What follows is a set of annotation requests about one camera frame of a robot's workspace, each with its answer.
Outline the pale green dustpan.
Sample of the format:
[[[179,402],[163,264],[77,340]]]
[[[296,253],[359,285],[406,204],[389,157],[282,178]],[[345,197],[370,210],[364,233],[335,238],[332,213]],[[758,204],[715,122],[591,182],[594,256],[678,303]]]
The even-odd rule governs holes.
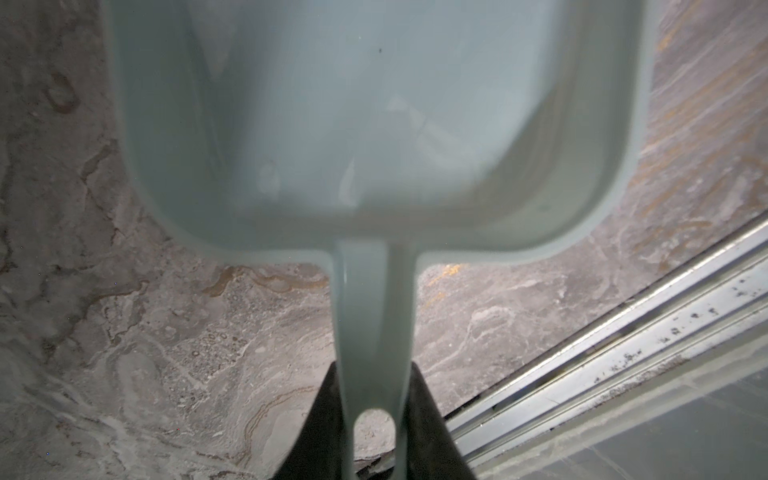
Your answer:
[[[419,273],[558,254],[636,164],[652,1],[104,1],[129,179],[179,241],[329,276],[352,479],[385,411],[407,478]]]

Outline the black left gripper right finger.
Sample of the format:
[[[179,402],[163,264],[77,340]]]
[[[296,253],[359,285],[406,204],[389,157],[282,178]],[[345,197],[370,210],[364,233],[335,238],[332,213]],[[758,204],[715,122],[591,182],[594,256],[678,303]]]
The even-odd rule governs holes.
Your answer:
[[[460,454],[426,381],[413,362],[405,403],[408,480],[475,480]]]

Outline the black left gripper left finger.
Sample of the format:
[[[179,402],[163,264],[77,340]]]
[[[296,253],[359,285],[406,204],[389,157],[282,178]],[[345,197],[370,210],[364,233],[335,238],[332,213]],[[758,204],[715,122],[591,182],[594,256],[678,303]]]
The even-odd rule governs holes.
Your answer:
[[[273,479],[342,479],[345,443],[339,377],[332,362],[293,447]]]

